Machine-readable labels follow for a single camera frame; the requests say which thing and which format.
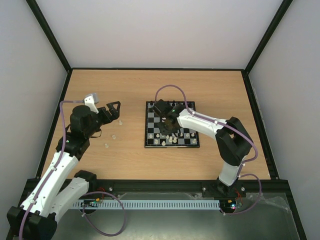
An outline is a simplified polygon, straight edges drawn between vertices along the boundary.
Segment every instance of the gray wall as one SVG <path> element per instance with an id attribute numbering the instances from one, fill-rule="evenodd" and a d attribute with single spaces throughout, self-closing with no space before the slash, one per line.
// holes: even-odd
<path id="1" fill-rule="evenodd" d="M 0 1 L 0 239 L 35 177 L 65 78 L 26 1 Z"/>
<path id="2" fill-rule="evenodd" d="M 250 74 L 280 177 L 319 239 L 320 1 L 293 1 Z"/>
<path id="3" fill-rule="evenodd" d="M 37 0 L 72 67 L 244 68 L 282 0 Z"/>

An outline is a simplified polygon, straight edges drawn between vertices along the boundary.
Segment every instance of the black robotic arm joint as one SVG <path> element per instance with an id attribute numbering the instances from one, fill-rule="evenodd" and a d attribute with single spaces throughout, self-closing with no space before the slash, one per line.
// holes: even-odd
<path id="1" fill-rule="evenodd" d="M 216 190 L 222 195 L 222 196 L 228 196 L 232 189 L 234 189 L 236 182 L 238 181 L 238 178 L 234 181 L 234 183 L 231 186 L 225 185 L 223 182 L 217 178 L 216 180 Z"/>
<path id="2" fill-rule="evenodd" d="M 75 178 L 82 178 L 86 182 L 89 183 L 88 192 L 94 192 L 97 190 L 97 175 L 96 174 L 89 172 L 89 171 L 80 170 L 74 175 L 74 177 Z"/>
<path id="3" fill-rule="evenodd" d="M 178 132 L 181 127 L 177 118 L 185 108 L 186 106 L 182 103 L 171 106 L 169 102 L 163 101 L 162 99 L 154 104 L 152 110 L 154 114 L 161 118 L 158 127 L 162 135 L 171 135 L 172 133 Z"/>
<path id="4" fill-rule="evenodd" d="M 75 156 L 79 161 L 85 151 L 90 146 L 89 139 L 97 132 L 101 131 L 100 127 L 111 123 L 120 116 L 119 101 L 107 104 L 109 108 L 100 107 L 98 113 L 90 110 L 86 105 L 79 105 L 73 108 L 70 116 L 70 132 L 66 133 L 66 143 L 64 151 L 71 157 Z M 62 149 L 63 138 L 61 138 L 56 147 L 57 152 Z"/>
<path id="5" fill-rule="evenodd" d="M 12 206 L 6 214 L 12 233 L 19 235 L 19 229 L 26 211 Z M 43 217 L 35 213 L 29 213 L 23 228 L 23 238 L 32 240 L 50 240 L 57 229 L 55 213 Z"/>
<path id="6" fill-rule="evenodd" d="M 230 120 L 226 121 L 226 124 L 238 130 L 252 141 L 238 118 L 231 117 Z M 227 127 L 218 130 L 215 138 L 220 156 L 227 164 L 232 166 L 239 166 L 243 158 L 249 154 L 252 147 L 247 140 Z"/>

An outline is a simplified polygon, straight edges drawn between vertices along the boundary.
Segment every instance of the white robotic arm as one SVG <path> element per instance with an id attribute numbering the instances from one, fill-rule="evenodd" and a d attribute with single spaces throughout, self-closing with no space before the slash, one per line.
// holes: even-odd
<path id="1" fill-rule="evenodd" d="M 187 109 L 182 110 L 180 112 L 177 121 L 182 128 L 192 129 L 199 133 L 205 134 L 214 140 L 216 140 L 216 134 L 218 130 L 223 128 L 222 125 L 214 124 L 212 121 L 205 120 L 198 116 L 203 116 L 206 119 L 211 119 L 213 121 L 218 121 L 220 123 L 227 124 L 225 119 L 214 118 L 211 116 L 206 116 L 204 114 L 198 113 L 196 111 L 193 112 L 192 115 L 187 111 Z M 237 173 L 240 168 L 239 166 L 232 166 L 227 162 L 224 162 L 222 171 L 219 175 L 219 180 L 226 186 L 231 186 L 235 180 L 238 178 Z"/>
<path id="2" fill-rule="evenodd" d="M 196 111 L 191 112 L 186 109 L 183 103 L 171 106 L 162 99 L 154 104 L 153 111 L 162 119 L 158 126 L 160 132 L 164 135 L 175 133 L 180 128 L 188 128 L 217 141 L 220 155 L 224 160 L 222 171 L 218 177 L 222 184 L 219 191 L 225 194 L 228 188 L 238 179 L 242 161 L 248 155 L 251 145 L 241 136 L 217 122 L 224 125 L 230 124 L 250 139 L 241 122 L 235 117 L 226 120 L 206 116 Z"/>
<path id="3" fill-rule="evenodd" d="M 119 101 L 108 103 L 108 110 L 105 107 L 96 108 L 98 98 L 92 93 L 87 95 L 83 102 L 84 105 L 78 105 L 72 110 L 70 125 L 67 127 L 70 127 L 70 132 L 66 132 L 59 140 L 57 152 L 36 188 L 20 207 L 12 206 L 8 211 L 7 219 L 15 235 L 23 235 L 23 238 L 28 240 L 51 239 L 59 220 L 72 203 L 88 191 L 97 189 L 97 175 L 81 170 L 58 194 L 69 173 L 89 147 L 93 134 L 99 132 L 102 125 L 111 123 L 120 115 Z"/>

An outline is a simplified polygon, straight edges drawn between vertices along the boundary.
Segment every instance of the wooden table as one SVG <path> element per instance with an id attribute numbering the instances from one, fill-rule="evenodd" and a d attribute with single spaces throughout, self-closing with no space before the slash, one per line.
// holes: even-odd
<path id="1" fill-rule="evenodd" d="M 74 70 L 65 100 L 82 100 L 96 92 L 97 107 L 120 101 L 120 118 L 102 127 L 102 136 L 90 140 L 90 147 L 68 176 L 79 170 L 97 174 L 99 179 L 123 180 L 214 180 L 223 166 L 217 143 L 200 134 L 200 148 L 144 148 L 146 101 L 154 100 L 156 91 L 167 84 L 180 86 L 197 112 L 221 119 L 232 116 L 242 124 L 257 145 L 259 157 L 246 164 L 242 174 L 254 173 L 270 179 L 257 128 L 240 71 L 190 70 Z M 159 99 L 181 101 L 175 88 L 165 88 Z M 75 104 L 63 107 L 66 124 Z M 44 170 L 48 168 L 58 140 L 62 136 L 58 120 Z"/>

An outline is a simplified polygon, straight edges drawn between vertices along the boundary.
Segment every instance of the wire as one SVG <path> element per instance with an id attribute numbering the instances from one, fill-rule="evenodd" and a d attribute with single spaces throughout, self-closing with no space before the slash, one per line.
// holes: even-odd
<path id="1" fill-rule="evenodd" d="M 65 147 L 66 147 L 66 123 L 65 123 L 65 116 L 64 116 L 64 111 L 63 111 L 63 104 L 64 103 L 73 103 L 73 104 L 79 104 L 79 103 L 83 103 L 83 100 L 76 100 L 76 101 L 68 101 L 68 100 L 64 100 L 61 101 L 59 104 L 59 108 L 60 108 L 60 116 L 61 116 L 61 120 L 62 120 L 62 148 L 60 151 L 60 155 L 58 160 L 56 161 L 55 165 L 53 166 L 54 168 L 57 168 L 58 164 L 60 163 L 62 156 L 64 154 L 65 151 Z M 52 175 L 52 173 L 54 172 L 54 170 L 51 170 L 48 175 L 44 178 L 43 182 L 41 183 L 41 185 L 39 186 L 38 190 L 36 191 L 36 193 L 34 194 L 33 197 L 33 203 L 31 203 L 29 205 L 29 207 L 27 208 L 27 210 L 25 211 L 22 221 L 21 221 L 21 225 L 20 225 L 20 229 L 19 229 L 19 240 L 23 240 L 23 231 L 24 231 L 24 227 L 25 227 L 25 223 L 27 220 L 27 216 L 30 212 L 30 210 L 32 209 L 32 207 L 34 206 L 34 203 L 36 202 L 41 190 L 44 188 L 46 182 L 48 181 L 48 179 L 50 178 L 50 176 Z"/>
<path id="2" fill-rule="evenodd" d="M 178 87 L 177 85 L 168 84 L 168 85 L 164 85 L 164 86 L 160 87 L 160 88 L 158 89 L 158 91 L 156 91 L 156 93 L 155 93 L 155 98 L 154 98 L 155 103 L 157 102 L 158 93 L 159 93 L 162 89 L 167 88 L 167 87 L 173 87 L 173 88 L 176 88 L 176 89 L 180 90 L 180 92 L 181 92 L 182 95 L 183 95 L 183 100 L 184 100 L 185 108 L 186 108 L 186 110 L 187 110 L 192 116 L 195 116 L 195 117 L 198 117 L 198 118 L 200 118 L 200 119 L 209 121 L 209 122 L 211 122 L 211 123 L 218 124 L 218 125 L 221 125 L 221 126 L 223 126 L 223 127 L 226 127 L 227 129 L 232 130 L 233 132 L 235 132 L 236 134 L 238 134 L 239 136 L 241 136 L 242 138 L 244 138 L 244 139 L 252 146 L 252 148 L 254 149 L 255 155 L 254 155 L 254 157 L 252 157 L 252 158 L 250 158 L 250 159 L 247 159 L 247 160 L 243 160 L 243 161 L 242 161 L 242 163 L 241 163 L 241 165 L 240 165 L 240 167 L 239 167 L 239 169 L 238 169 L 237 176 L 239 176 L 239 174 L 240 174 L 240 172 L 241 172 L 241 170 L 242 170 L 242 168 L 243 168 L 243 164 L 244 164 L 244 163 L 246 163 L 246 162 L 251 162 L 251 161 L 257 159 L 257 157 L 258 157 L 258 149 L 257 149 L 256 145 L 255 145 L 246 135 L 244 135 L 242 132 L 238 131 L 237 129 L 235 129 L 235 128 L 232 127 L 232 126 L 229 126 L 229 125 L 227 125 L 227 124 L 225 124 L 225 123 L 223 123 L 223 122 L 220 122 L 220 121 L 218 121 L 218 120 L 213 120 L 213 119 L 211 119 L 211 118 L 207 118 L 207 117 L 205 117 L 205 116 L 199 115 L 199 114 L 197 114 L 195 111 L 190 110 L 190 108 L 188 107 L 187 97 L 186 97 L 185 92 L 184 92 L 180 87 Z"/>
<path id="3" fill-rule="evenodd" d="M 243 174 L 242 176 L 239 176 L 239 178 L 244 178 L 244 177 L 246 177 L 246 176 L 254 176 L 254 177 L 257 179 L 258 183 L 259 183 L 259 193 L 258 193 L 258 197 L 257 197 L 256 201 L 255 201 L 249 208 L 247 208 L 246 210 L 239 211 L 239 212 L 226 213 L 226 212 L 224 212 L 222 209 L 220 209 L 220 212 L 222 212 L 223 215 L 239 215 L 239 214 L 244 214 L 244 213 L 250 211 L 251 209 L 253 209 L 253 208 L 257 205 L 257 203 L 259 202 L 260 197 L 261 197 L 261 194 L 262 194 L 261 181 L 260 181 L 260 179 L 257 177 L 257 175 L 255 175 L 255 174 L 253 174 L 253 173 Z"/>
<path id="4" fill-rule="evenodd" d="M 240 200 L 241 200 L 241 203 L 242 203 L 242 204 L 244 204 L 244 202 L 243 202 L 243 200 L 242 200 L 242 196 L 241 196 L 240 192 L 239 192 L 236 188 L 234 189 L 234 191 L 235 191 L 235 193 L 236 193 L 236 194 L 238 194 L 238 197 L 236 197 L 236 198 L 235 198 L 235 200 L 240 199 Z"/>
<path id="5" fill-rule="evenodd" d="M 123 205 L 123 203 L 119 200 L 119 198 L 117 198 L 115 195 L 111 194 L 111 193 L 108 193 L 108 192 L 105 192 L 105 191 L 93 191 L 93 192 L 88 192 L 86 194 L 83 195 L 84 196 L 88 196 L 88 195 L 93 195 L 93 194 L 104 194 L 104 195 L 108 195 L 110 197 L 112 197 L 113 199 L 115 199 L 121 206 L 122 210 L 123 210 L 123 224 L 122 224 L 122 227 L 121 229 L 116 232 L 116 233 L 105 233 L 101 230 L 99 230 L 91 221 L 90 219 L 87 217 L 86 213 L 85 213 L 85 210 L 86 210 L 86 205 L 83 206 L 83 209 L 82 209 L 82 216 L 85 218 L 85 220 L 90 224 L 91 227 L 93 227 L 94 230 L 96 230 L 99 234 L 103 235 L 103 236 L 106 236 L 106 237 L 114 237 L 114 236 L 117 236 L 119 234 L 121 234 L 125 228 L 126 228 L 126 224 L 127 224 L 127 212 L 125 210 L 125 207 Z"/>
<path id="6" fill-rule="evenodd" d="M 100 135 L 99 135 L 99 136 L 92 136 L 91 138 L 92 138 L 92 139 L 100 138 L 100 137 L 101 137 L 101 135 L 102 135 L 102 130 L 101 130 L 101 129 L 99 129 L 99 132 L 100 132 Z"/>
<path id="7" fill-rule="evenodd" d="M 106 191 L 103 187 L 98 187 L 97 190 L 98 190 L 98 191 L 102 191 L 102 192 L 105 192 L 105 191 Z M 105 195 L 104 195 L 104 194 L 102 194 L 101 199 L 102 199 L 102 200 L 105 199 Z"/>

